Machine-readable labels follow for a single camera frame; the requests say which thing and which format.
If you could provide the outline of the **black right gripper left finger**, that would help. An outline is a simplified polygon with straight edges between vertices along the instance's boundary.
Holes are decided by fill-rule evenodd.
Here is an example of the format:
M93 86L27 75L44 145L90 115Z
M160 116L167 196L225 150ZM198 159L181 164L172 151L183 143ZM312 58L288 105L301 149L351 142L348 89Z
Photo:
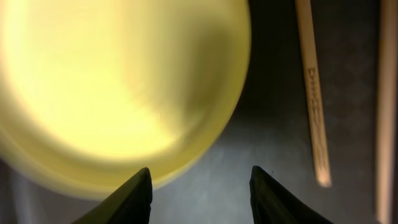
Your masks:
M148 224L152 178L145 167L73 224Z

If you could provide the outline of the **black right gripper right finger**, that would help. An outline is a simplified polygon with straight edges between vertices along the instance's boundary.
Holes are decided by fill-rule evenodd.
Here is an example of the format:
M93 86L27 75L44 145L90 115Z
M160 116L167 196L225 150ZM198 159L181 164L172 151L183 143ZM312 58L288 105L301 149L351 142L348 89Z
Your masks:
M259 166L249 182L254 224L331 224Z

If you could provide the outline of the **yellow plastic plate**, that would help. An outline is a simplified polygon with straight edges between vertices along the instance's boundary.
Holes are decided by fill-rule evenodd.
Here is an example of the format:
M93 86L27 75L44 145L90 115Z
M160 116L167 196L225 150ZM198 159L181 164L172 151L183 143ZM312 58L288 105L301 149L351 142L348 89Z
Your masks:
M2 1L1 158L74 197L164 185L224 130L250 45L247 1Z

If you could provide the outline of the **wooden chopstick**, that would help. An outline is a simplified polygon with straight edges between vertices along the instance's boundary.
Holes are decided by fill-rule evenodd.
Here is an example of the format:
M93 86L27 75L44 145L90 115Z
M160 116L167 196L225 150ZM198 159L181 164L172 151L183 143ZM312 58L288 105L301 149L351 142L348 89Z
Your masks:
M332 186L332 179L323 116L311 1L295 0L295 9L305 80L315 177L319 186L329 188Z
M397 0L380 1L376 124L376 218L392 223L397 107Z

